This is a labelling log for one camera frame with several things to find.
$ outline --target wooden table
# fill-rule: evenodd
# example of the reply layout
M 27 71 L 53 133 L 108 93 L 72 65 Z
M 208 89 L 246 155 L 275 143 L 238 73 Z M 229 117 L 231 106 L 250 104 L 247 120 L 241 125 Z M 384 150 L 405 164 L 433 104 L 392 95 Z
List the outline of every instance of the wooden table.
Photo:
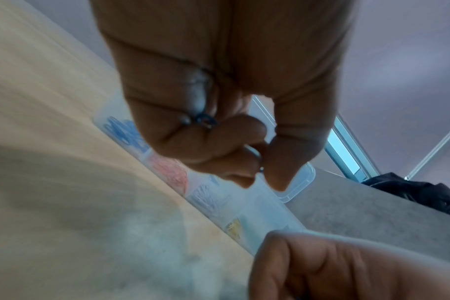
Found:
M 115 71 L 0 0 L 0 299 L 243 299 L 252 257 L 91 117 Z

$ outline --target small blue object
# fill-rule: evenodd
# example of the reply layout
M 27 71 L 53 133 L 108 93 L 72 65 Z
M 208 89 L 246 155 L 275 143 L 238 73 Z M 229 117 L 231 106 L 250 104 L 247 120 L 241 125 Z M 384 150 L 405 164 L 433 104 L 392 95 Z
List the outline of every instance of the small blue object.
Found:
M 200 113 L 195 117 L 195 121 L 205 127 L 212 128 L 213 126 L 217 125 L 217 121 L 215 119 L 207 114 Z

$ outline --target human hand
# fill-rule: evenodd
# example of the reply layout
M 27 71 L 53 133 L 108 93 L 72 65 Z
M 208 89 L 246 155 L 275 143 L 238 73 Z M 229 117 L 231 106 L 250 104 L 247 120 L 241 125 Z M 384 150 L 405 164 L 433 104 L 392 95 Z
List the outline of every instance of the human hand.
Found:
M 250 300 L 450 300 L 450 264 L 368 241 L 272 233 L 248 290 Z
M 161 155 L 284 190 L 324 147 L 356 0 L 91 0 L 139 132 Z M 246 115 L 274 101 L 276 137 Z M 208 129 L 199 113 L 220 123 Z M 257 156 L 245 147 L 251 145 Z

